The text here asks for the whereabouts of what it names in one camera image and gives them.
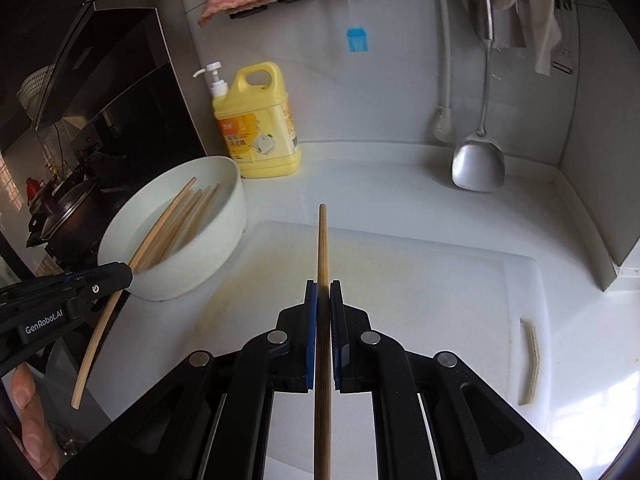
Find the left hand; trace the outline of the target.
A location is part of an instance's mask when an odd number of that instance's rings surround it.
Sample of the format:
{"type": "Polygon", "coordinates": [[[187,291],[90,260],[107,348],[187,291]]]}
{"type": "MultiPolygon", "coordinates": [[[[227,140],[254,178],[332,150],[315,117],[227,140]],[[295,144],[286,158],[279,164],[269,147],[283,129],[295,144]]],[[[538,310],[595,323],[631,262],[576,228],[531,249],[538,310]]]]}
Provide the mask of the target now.
{"type": "Polygon", "coordinates": [[[54,479],[61,467],[60,453],[44,418],[34,376],[26,363],[21,363],[13,372],[10,398],[20,412],[22,435],[18,446],[41,479],[54,479]]]}

